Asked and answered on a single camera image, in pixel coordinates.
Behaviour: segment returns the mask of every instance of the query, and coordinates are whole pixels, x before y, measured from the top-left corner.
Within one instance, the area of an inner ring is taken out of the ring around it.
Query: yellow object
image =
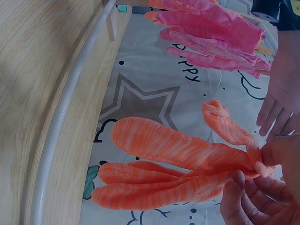
[[[300,16],[300,1],[299,0],[291,0],[292,10],[293,12]]]

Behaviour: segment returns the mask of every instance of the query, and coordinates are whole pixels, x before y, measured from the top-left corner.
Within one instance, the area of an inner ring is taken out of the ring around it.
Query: wood grain surface
[[[10,0],[0,5],[0,225],[29,224],[45,136],[99,0]],[[43,224],[78,224],[93,135],[109,75],[130,17],[115,12],[77,84],[46,190]]]

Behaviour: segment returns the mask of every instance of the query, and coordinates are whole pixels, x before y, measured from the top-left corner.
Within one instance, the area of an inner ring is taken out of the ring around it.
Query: teal leaf print
[[[95,189],[93,179],[97,177],[99,168],[100,166],[98,165],[93,165],[88,168],[82,197],[84,200],[89,200],[92,198],[92,191]]]

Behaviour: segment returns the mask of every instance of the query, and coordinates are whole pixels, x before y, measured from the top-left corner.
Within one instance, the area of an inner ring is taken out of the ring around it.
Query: human hand
[[[262,148],[263,163],[282,165],[286,181],[269,176],[246,180],[229,174],[220,210],[227,225],[300,224],[300,135],[275,137]]]
[[[300,116],[300,31],[279,31],[278,51],[272,63],[266,98],[257,117],[260,135],[265,136],[273,122],[267,141],[295,129]]]

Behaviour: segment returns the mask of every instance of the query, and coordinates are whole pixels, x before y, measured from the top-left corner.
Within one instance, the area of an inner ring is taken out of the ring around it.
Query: finger
[[[260,211],[270,216],[281,211],[285,205],[275,202],[266,196],[257,188],[253,180],[247,180],[245,183],[245,192],[253,205]]]
[[[260,127],[263,125],[263,122],[265,121],[269,111],[272,109],[273,105],[275,103],[275,99],[267,93],[266,98],[263,101],[262,108],[260,109],[256,124]]]
[[[271,108],[271,110],[269,111],[266,120],[264,121],[259,134],[261,136],[266,136],[266,134],[268,133],[268,131],[270,130],[273,122],[277,119],[277,117],[280,115],[281,111],[283,110],[283,108],[281,107],[281,105],[276,102],[273,107]]]
[[[288,135],[291,132],[293,132],[295,130],[296,127],[296,119],[297,119],[297,115],[293,114],[290,119],[288,120],[288,122],[286,123],[285,127],[283,128],[283,130],[280,132],[281,135]]]
[[[242,196],[241,196],[241,206],[244,210],[247,217],[250,219],[252,223],[255,225],[259,224],[266,224],[266,222],[270,219],[270,216],[267,214],[264,214],[260,212],[250,201],[248,196],[246,195],[245,191],[243,189],[245,188],[245,176],[244,173],[240,170],[232,171],[228,174],[229,178],[232,178],[234,182],[236,182],[241,190],[242,190]]]
[[[221,215],[226,225],[252,225],[241,206],[242,190],[238,183],[229,178],[224,186],[220,205]]]
[[[251,202],[245,191],[243,192],[241,199],[242,208],[247,215],[247,217],[251,220],[251,222],[255,225],[264,225],[266,224],[271,216],[260,212],[255,205]]]
[[[267,141],[269,142],[274,136],[281,133],[281,131],[284,129],[285,125],[289,121],[291,117],[291,112],[287,111],[286,109],[283,109],[279,116],[277,117],[275,124],[272,128],[272,130],[269,133],[269,136],[267,138]]]
[[[293,148],[288,148],[288,146],[299,136],[277,136],[271,142],[265,144],[261,149],[262,162],[265,166],[279,165],[286,161],[287,157],[289,157],[287,152],[294,150]]]
[[[287,189],[287,185],[283,181],[269,176],[267,178],[255,178],[254,182],[262,192],[279,203],[289,204],[293,200],[292,193]]]
[[[241,190],[243,190],[245,188],[245,176],[241,170],[229,172],[228,178],[233,179],[233,181],[236,182],[240,186]]]
[[[299,224],[299,209],[295,202],[286,206],[278,214],[274,215],[266,225]]]

